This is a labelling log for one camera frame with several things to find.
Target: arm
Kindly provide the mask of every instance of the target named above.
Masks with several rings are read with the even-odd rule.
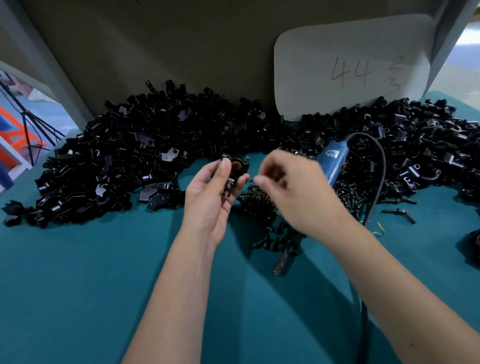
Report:
[[[348,213],[316,161],[274,151],[254,181],[330,250],[403,363],[480,363],[480,335]]]
[[[231,162],[226,158],[221,164],[207,164],[189,184],[182,227],[124,364],[200,362],[213,256],[225,235],[231,205],[250,178],[248,174],[240,177],[231,196],[222,198],[230,170]]]

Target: red handwriting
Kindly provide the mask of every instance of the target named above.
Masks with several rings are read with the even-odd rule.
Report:
[[[363,88],[365,88],[365,85],[367,83],[367,75],[371,74],[372,72],[375,72],[375,70],[371,70],[369,71],[368,70],[368,63],[369,63],[369,60],[367,60],[366,64],[365,64],[365,71],[363,73],[358,73],[359,72],[359,67],[360,67],[360,62],[361,60],[359,60],[357,62],[357,67],[355,68],[355,72],[354,72],[354,75],[357,76],[357,77],[363,77]],[[336,69],[336,65],[338,64],[338,57],[336,58],[335,60],[335,65],[333,66],[333,71],[332,71],[332,77],[330,78],[331,81],[334,81],[336,80],[337,78],[339,77],[342,77],[342,90],[344,89],[345,87],[345,75],[347,73],[350,73],[351,71],[345,71],[345,61],[343,61],[343,64],[342,64],[342,73],[340,73],[339,75],[335,76],[334,77],[334,74],[335,74],[335,69]]]
[[[350,71],[346,71],[345,72],[345,61],[343,61],[343,67],[342,67],[342,73],[339,74],[337,77],[333,77],[334,73],[335,73],[335,68],[336,68],[336,64],[338,63],[338,57],[336,58],[335,60],[335,66],[333,66],[333,71],[332,71],[332,77],[330,78],[332,81],[333,80],[336,80],[337,78],[339,77],[342,77],[342,90],[343,90],[343,80],[345,78],[345,74],[346,73],[349,73]]]
[[[395,89],[387,93],[385,96],[391,95],[392,93],[398,91],[402,87],[400,83],[395,83],[395,74],[399,73],[402,69],[404,69],[404,67],[401,65],[403,64],[404,61],[405,61],[405,57],[395,56],[393,58],[391,65],[388,67],[388,70],[393,72],[387,76],[387,80],[390,81],[390,86],[395,87]]]

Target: hand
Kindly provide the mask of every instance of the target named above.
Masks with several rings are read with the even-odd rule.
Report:
[[[225,236],[227,219],[235,198],[250,179],[248,173],[238,178],[230,197],[222,193],[232,169],[228,158],[209,163],[193,178],[185,192],[185,210],[180,231],[199,237],[217,247]]]
[[[293,228],[323,243],[334,238],[346,221],[355,221],[315,160],[275,150],[262,162],[253,181]]]

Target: white board with rounded corners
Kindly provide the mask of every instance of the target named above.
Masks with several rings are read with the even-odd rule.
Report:
[[[435,26],[423,14],[306,26],[278,37],[275,103],[285,120],[423,96]]]

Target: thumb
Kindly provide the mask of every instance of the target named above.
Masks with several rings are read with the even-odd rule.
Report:
[[[255,176],[253,178],[253,182],[255,182],[262,190],[267,192],[267,195],[270,196],[270,199],[277,207],[279,207],[278,204],[281,204],[285,190],[280,187],[277,182],[267,176]]]
[[[223,191],[225,184],[227,183],[230,171],[232,169],[232,162],[228,158],[223,158],[220,165],[216,169],[215,175],[208,184],[208,188],[211,192],[219,194]]]

